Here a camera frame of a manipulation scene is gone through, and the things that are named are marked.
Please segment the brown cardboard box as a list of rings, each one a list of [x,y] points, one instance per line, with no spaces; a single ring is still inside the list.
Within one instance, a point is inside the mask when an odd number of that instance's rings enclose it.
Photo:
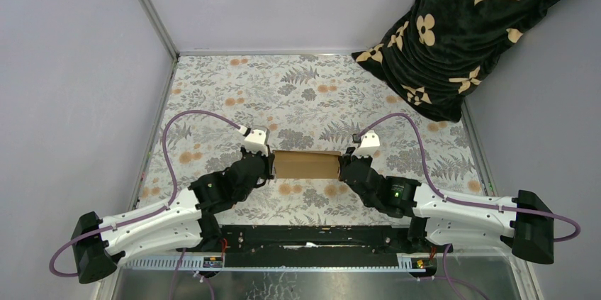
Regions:
[[[278,179],[338,179],[339,151],[274,152],[274,171]]]

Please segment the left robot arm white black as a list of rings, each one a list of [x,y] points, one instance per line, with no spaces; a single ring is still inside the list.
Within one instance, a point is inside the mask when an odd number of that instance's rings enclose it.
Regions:
[[[72,234],[79,283],[99,281],[126,262],[154,252],[216,248],[221,238],[216,214],[245,201],[273,177],[273,153],[241,153],[228,168],[182,189],[171,204],[151,204],[105,218],[93,211],[80,216]]]

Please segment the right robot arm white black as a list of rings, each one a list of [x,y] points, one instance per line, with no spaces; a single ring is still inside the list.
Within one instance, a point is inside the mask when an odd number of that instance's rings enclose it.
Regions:
[[[414,179],[379,174],[369,157],[344,154],[338,160],[339,180],[366,207],[410,219],[406,240],[415,251],[431,245],[492,247],[528,262],[554,263],[554,220],[534,192],[521,190],[516,197],[434,192]]]

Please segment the floral patterned table mat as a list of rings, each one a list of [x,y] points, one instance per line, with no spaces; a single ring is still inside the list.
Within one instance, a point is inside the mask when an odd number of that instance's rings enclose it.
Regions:
[[[140,207],[173,187],[229,167],[241,156],[235,125],[269,129],[274,150],[344,152],[374,123],[380,174],[423,180],[482,195],[483,178],[462,123],[413,111],[347,55],[186,56],[176,66],[159,140],[140,185]]]

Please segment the black beige flower blanket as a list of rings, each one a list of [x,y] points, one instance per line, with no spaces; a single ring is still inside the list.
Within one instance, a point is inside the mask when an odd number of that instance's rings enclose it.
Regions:
[[[431,121],[458,122],[464,99],[560,0],[415,0],[353,59]]]

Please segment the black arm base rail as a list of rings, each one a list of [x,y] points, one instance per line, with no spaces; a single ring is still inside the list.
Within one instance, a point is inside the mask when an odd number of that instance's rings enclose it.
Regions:
[[[373,252],[417,255],[432,259],[444,252],[408,227],[392,226],[244,226],[223,225],[212,244],[197,245],[188,253],[267,255],[275,252]]]

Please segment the aluminium frame post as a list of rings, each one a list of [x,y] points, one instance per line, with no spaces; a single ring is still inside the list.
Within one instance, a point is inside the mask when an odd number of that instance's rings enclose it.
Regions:
[[[155,30],[160,43],[163,45],[164,49],[167,51],[168,56],[172,61],[177,61],[179,59],[179,51],[176,48],[167,28],[165,27],[162,19],[155,8],[152,0],[138,0],[142,10],[144,11],[146,17],[148,18],[151,26]]]

